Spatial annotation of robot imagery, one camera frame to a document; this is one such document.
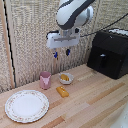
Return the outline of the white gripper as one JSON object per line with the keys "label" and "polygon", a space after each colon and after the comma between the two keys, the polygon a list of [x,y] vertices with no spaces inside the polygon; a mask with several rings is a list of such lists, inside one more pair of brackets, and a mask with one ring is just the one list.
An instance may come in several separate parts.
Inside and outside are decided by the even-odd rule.
{"label": "white gripper", "polygon": [[[71,29],[71,30],[63,30],[63,31],[51,31],[47,34],[47,44],[46,46],[49,49],[67,47],[77,45],[80,39],[80,30],[79,29]],[[66,56],[70,55],[71,50],[66,50]],[[58,60],[58,52],[54,52],[54,58]]]}

